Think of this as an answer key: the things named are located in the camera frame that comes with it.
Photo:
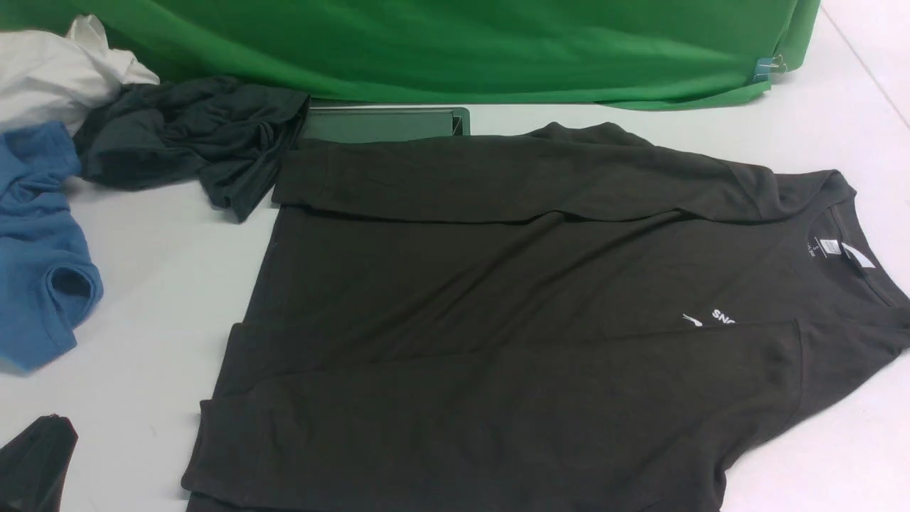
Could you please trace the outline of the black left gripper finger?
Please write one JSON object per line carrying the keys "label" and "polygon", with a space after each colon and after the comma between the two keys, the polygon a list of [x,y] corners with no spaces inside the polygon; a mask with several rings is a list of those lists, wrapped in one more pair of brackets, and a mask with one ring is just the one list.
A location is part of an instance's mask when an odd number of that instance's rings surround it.
{"label": "black left gripper finger", "polygon": [[1,450],[1,510],[58,511],[78,435],[65,416],[36,418]]}

